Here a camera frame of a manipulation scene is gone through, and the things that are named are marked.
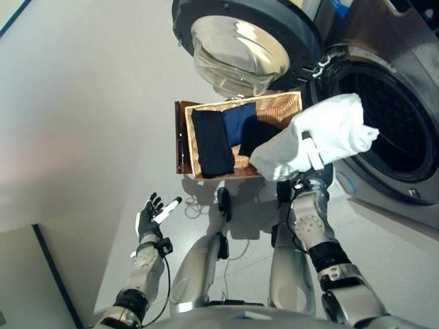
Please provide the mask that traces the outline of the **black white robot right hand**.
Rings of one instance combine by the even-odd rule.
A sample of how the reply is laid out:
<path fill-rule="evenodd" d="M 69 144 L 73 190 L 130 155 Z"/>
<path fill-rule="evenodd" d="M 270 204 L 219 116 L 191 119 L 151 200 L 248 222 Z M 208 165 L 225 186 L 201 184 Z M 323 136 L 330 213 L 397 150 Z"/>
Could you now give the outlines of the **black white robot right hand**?
<path fill-rule="evenodd" d="M 293 185 L 295 189 L 300 189 L 305 186 L 307 188 L 316 188 L 319 186 L 327 190 L 333 183 L 333 165 L 323 163 L 310 132 L 304 131 L 302 133 L 302 141 L 311 168 L 306 172 L 298 173 L 294 176 Z"/>

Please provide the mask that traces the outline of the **black white robot left hand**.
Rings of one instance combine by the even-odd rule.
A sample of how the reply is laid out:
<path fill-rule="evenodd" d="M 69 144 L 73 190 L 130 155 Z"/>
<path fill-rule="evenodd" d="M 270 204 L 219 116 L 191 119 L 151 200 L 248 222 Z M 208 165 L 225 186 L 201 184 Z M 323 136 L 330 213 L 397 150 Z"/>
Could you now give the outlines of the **black white robot left hand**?
<path fill-rule="evenodd" d="M 152 193 L 147 199 L 143 210 L 136 214 L 135 232 L 139 242 L 151 234 L 161 236 L 160 224 L 175 211 L 181 202 L 182 198 L 176 197 L 165 206 L 161 197 L 157 193 Z"/>

